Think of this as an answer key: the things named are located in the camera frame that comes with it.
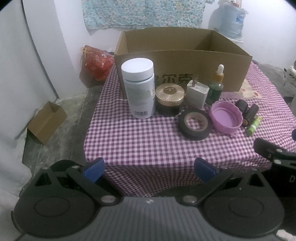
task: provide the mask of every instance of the green liquid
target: green liquid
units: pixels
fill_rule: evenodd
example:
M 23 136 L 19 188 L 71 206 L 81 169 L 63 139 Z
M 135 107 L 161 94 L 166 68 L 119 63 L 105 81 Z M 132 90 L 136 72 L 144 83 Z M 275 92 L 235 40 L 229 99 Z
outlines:
M 212 105 L 219 100 L 222 90 L 215 90 L 211 86 L 209 86 L 209 88 L 209 93 L 205 102 L 209 105 Z

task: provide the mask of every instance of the white rubber dropper bulb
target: white rubber dropper bulb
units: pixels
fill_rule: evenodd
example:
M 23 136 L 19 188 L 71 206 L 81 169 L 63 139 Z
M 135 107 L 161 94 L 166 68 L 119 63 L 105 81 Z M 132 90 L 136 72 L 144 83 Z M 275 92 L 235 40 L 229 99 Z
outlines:
M 223 75 L 223 71 L 224 71 L 224 65 L 220 64 L 218 66 L 217 74 Z

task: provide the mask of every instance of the white plastic bottle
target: white plastic bottle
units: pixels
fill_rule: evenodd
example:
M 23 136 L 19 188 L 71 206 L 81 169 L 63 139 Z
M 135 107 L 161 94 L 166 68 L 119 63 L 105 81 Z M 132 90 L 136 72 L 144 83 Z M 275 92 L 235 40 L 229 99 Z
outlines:
M 155 111 L 153 62 L 147 58 L 133 58 L 121 66 L 123 82 L 131 114 L 146 119 Z

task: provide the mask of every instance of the red plastic bag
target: red plastic bag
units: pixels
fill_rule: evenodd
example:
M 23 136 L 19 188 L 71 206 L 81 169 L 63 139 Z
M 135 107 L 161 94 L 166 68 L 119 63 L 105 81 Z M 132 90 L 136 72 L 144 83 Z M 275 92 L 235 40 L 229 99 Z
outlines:
M 85 45 L 81 48 L 85 56 L 85 67 L 99 81 L 105 81 L 112 65 L 115 63 L 114 57 L 100 49 Z

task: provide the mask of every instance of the white curtain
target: white curtain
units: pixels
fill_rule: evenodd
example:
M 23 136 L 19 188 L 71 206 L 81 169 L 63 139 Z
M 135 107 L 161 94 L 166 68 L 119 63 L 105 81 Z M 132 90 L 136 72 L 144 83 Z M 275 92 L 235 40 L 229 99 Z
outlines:
M 26 125 L 47 101 L 56 99 L 32 44 L 21 0 L 0 11 L 0 51 L 0 207 L 12 209 L 31 178 L 22 164 Z

